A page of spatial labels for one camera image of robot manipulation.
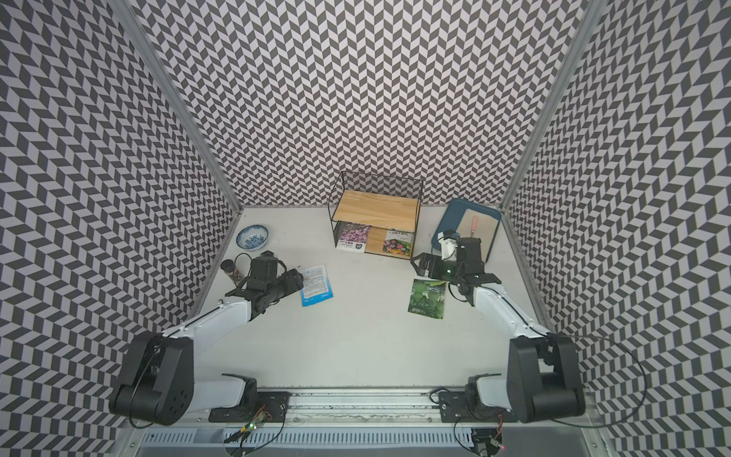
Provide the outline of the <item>purple flower seed bag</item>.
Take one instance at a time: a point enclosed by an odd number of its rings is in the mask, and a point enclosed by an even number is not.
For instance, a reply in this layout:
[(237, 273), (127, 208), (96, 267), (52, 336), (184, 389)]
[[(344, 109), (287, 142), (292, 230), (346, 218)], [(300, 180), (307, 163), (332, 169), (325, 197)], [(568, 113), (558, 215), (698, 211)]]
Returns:
[(355, 223), (338, 225), (336, 249), (339, 251), (365, 253), (370, 226)]

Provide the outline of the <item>green white seed bag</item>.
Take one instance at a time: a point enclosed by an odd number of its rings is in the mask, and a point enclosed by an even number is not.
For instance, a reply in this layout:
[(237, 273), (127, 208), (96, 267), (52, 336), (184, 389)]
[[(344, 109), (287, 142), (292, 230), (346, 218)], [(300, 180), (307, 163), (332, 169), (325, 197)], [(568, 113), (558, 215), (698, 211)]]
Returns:
[(317, 265), (305, 268), (302, 271), (303, 288), (301, 289), (302, 306), (310, 307), (329, 300), (333, 297), (333, 291), (329, 283), (327, 268), (325, 265)]

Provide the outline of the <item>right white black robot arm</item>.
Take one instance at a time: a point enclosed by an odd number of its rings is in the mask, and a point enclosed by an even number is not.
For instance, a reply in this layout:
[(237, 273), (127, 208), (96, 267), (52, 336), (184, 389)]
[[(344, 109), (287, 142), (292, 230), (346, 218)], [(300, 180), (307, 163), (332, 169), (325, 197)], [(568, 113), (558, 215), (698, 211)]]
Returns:
[(551, 421), (570, 426), (568, 418), (586, 413), (575, 345), (582, 337), (550, 331), (525, 313), (501, 280), (485, 271), (480, 239), (446, 230), (437, 240), (438, 255), (422, 253), (411, 260), (417, 275), (456, 287), (508, 341), (503, 372), (468, 379), (464, 388), (468, 411), (479, 420), (485, 420), (488, 412), (505, 411), (524, 424)]

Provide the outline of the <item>green lotus seed bag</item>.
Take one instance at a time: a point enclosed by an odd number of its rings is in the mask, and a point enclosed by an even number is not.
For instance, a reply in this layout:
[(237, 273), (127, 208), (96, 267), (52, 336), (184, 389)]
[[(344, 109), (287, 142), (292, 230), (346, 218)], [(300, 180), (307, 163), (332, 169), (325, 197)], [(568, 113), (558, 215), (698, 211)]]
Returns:
[(432, 319), (443, 319), (446, 291), (445, 281), (414, 279), (407, 311)]

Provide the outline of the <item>colourful flower seed bag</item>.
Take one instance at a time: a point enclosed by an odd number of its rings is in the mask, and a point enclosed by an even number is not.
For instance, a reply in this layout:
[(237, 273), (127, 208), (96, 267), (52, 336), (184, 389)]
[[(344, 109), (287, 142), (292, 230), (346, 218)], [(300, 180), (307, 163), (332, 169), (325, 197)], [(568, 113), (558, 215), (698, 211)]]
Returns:
[(401, 230), (388, 230), (382, 252), (391, 256), (409, 259), (413, 249), (413, 233)]

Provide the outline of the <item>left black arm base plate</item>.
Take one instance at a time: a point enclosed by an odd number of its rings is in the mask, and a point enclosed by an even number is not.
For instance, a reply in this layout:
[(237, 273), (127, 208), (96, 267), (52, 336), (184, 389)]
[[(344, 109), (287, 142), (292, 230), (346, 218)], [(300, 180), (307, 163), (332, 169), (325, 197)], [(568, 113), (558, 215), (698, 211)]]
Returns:
[(209, 413), (210, 423), (245, 424), (254, 419), (255, 413), (264, 413), (265, 423), (281, 424), (289, 414), (291, 393), (283, 390), (264, 391), (257, 394), (252, 406), (219, 407)]

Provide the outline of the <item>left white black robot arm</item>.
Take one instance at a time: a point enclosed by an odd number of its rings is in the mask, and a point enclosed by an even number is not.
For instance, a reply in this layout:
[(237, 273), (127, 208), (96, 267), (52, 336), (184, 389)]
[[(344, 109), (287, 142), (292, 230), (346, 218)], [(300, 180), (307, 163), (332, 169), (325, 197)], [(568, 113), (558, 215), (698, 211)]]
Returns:
[(254, 257), (249, 274), (216, 308), (166, 331), (145, 331), (133, 338), (112, 383), (110, 412), (135, 428), (141, 421), (171, 426), (198, 411), (213, 416), (255, 413), (259, 400), (254, 378), (231, 373), (198, 377), (195, 363), (228, 333), (302, 289), (303, 274), (288, 270), (273, 252)]

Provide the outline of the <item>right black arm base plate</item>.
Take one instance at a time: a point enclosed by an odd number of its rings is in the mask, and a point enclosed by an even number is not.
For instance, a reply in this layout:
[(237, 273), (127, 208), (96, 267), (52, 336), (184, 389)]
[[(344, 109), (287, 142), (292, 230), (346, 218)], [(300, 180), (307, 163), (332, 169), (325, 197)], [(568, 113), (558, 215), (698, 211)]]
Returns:
[(441, 420), (445, 424), (454, 424), (457, 420), (491, 424), (498, 424), (500, 421), (508, 424), (518, 422), (510, 411), (502, 407), (488, 407), (475, 394), (440, 390), (430, 398), (438, 406)]

